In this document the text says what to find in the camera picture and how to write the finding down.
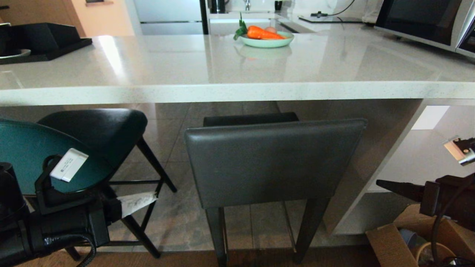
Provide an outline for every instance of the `microwave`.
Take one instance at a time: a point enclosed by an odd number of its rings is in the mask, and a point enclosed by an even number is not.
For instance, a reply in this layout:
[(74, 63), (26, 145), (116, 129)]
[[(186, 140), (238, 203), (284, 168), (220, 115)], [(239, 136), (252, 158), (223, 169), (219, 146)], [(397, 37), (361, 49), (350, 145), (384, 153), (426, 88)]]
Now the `microwave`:
[(375, 28), (475, 57), (475, 0), (384, 0)]

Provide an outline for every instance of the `countertop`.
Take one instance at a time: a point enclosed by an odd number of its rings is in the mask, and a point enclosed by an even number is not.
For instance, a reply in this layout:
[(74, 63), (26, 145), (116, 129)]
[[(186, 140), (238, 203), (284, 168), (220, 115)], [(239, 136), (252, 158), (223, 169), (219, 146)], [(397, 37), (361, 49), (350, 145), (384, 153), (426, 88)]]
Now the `countertop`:
[(0, 105), (475, 99), (472, 59), (363, 24), (307, 27), (272, 49), (232, 35), (96, 37), (49, 62), (1, 65)]

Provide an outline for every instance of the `light green plate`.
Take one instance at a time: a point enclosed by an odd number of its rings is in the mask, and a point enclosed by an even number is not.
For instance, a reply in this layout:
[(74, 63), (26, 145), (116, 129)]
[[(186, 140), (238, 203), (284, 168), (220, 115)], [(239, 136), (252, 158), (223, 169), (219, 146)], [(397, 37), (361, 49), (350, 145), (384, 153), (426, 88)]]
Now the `light green plate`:
[(257, 47), (257, 48), (278, 48), (284, 47), (294, 39), (294, 35), (289, 32), (278, 31), (278, 34), (287, 37), (287, 39), (278, 39), (278, 40), (258, 40), (247, 38), (247, 35), (241, 36), (241, 40), (248, 46)]

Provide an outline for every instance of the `refrigerator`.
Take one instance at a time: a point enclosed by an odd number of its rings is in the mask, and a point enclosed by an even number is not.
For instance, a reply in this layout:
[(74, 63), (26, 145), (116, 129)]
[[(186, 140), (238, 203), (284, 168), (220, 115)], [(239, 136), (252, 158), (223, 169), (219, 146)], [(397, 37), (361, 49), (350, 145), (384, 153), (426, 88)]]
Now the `refrigerator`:
[(207, 34), (204, 0), (134, 0), (144, 35)]

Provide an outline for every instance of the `faucet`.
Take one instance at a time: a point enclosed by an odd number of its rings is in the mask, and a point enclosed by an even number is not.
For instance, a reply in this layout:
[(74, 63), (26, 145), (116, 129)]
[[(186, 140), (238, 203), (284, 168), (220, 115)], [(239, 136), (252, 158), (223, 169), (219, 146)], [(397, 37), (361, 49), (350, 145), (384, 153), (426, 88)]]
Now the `faucet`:
[(251, 10), (251, 0), (243, 0), (246, 4), (246, 11)]

